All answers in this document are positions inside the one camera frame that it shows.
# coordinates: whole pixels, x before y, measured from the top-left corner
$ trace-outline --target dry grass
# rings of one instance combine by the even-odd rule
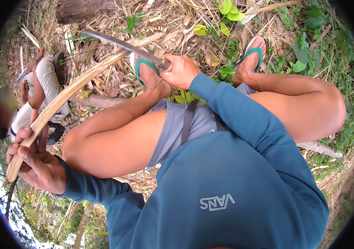
[[[246,9],[253,6],[253,0],[233,1],[238,9],[245,12]],[[269,45],[274,47],[274,52],[267,54],[268,61],[270,57],[278,57],[286,55],[287,61],[292,61],[289,52],[286,50],[287,45],[294,44],[295,33],[289,32],[283,27],[280,14],[273,12],[264,12],[257,15],[257,22],[252,19],[245,24],[244,27],[233,25],[230,30],[230,37],[224,36],[219,30],[220,16],[216,1],[214,0],[156,0],[149,10],[140,18],[140,24],[136,26],[135,33],[129,34],[123,32],[127,27],[126,17],[143,10],[147,1],[115,1],[116,7],[105,11],[98,11],[96,16],[83,23],[73,25],[60,25],[55,17],[56,0],[32,0],[26,3],[19,14],[16,23],[25,23],[29,31],[35,36],[40,46],[45,47],[46,53],[55,54],[59,51],[66,51],[66,43],[63,40],[65,32],[70,37],[80,37],[80,33],[84,30],[97,30],[119,39],[126,40],[130,38],[142,38],[150,36],[159,31],[165,32],[165,36],[147,46],[147,49],[158,57],[162,57],[165,53],[173,53],[175,55],[187,55],[200,67],[201,71],[209,76],[218,74],[217,68],[224,65],[229,59],[226,55],[228,39],[237,38],[239,40],[239,48],[242,53],[250,39],[256,35],[264,36],[269,40]],[[270,4],[270,0],[265,0],[264,5]],[[287,14],[294,18],[294,13],[290,11]],[[198,37],[192,30],[196,24],[205,24],[209,27],[215,27],[216,32],[220,35],[218,43],[222,45],[220,49],[214,44],[214,39],[209,35],[206,37]],[[80,73],[90,67],[100,63],[105,57],[118,50],[118,47],[107,44],[99,40],[87,41],[79,38],[72,41],[75,50],[73,57],[65,60],[63,70],[65,84],[73,82],[79,77]],[[8,85],[16,93],[18,100],[21,100],[20,87],[13,87],[16,77],[20,73],[20,46],[23,47],[24,65],[33,58],[38,52],[38,48],[33,45],[25,35],[19,31],[10,38],[7,51],[8,62]],[[217,56],[220,64],[217,66],[209,65],[206,57],[211,55]],[[261,65],[259,72],[267,72],[267,64]],[[144,91],[144,87],[136,80],[134,72],[130,67],[128,58],[118,62],[105,70],[103,73],[95,77],[92,81],[81,90],[93,90],[94,94],[120,98],[134,98]],[[70,125],[78,120],[82,122],[92,117],[100,111],[99,108],[82,106],[74,104],[72,112],[65,118],[63,125]],[[63,139],[54,146],[49,147],[49,151],[61,155]],[[129,182],[133,189],[142,192],[147,199],[156,187],[155,168],[150,171],[141,171],[134,174],[122,176],[120,179]]]

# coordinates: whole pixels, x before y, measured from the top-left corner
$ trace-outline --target tree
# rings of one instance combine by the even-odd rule
[[[83,237],[83,233],[86,228],[88,218],[90,217],[90,213],[92,212],[93,208],[94,208],[94,203],[88,203],[86,209],[84,210],[84,214],[83,217],[81,218],[79,228],[77,229],[76,240],[75,240],[75,244],[73,245],[73,249],[80,248],[81,238]]]

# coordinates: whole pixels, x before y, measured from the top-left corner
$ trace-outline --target blue sweatshirt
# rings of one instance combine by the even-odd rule
[[[236,135],[214,132],[167,157],[146,203],[126,183],[65,165],[61,197],[105,206],[110,248],[315,248],[327,202],[284,125],[225,82],[199,74],[192,93]]]

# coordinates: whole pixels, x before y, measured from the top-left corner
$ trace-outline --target vans logo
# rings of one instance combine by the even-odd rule
[[[223,197],[208,197],[200,199],[200,204],[202,209],[207,209],[209,207],[209,211],[222,210],[227,208],[228,200],[231,200],[232,203],[235,203],[234,199],[230,194],[223,195]]]

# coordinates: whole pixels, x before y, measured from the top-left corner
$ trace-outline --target beige pants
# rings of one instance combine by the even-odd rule
[[[45,107],[51,103],[56,96],[64,89],[59,85],[57,74],[55,73],[54,56],[45,56],[38,64],[36,68],[37,78],[44,90],[45,99],[40,106],[39,113],[41,113]],[[33,96],[33,73],[26,75],[26,80],[29,84],[29,95]],[[60,107],[55,115],[50,118],[50,121],[54,123],[61,123],[63,118],[70,112],[68,102]]]

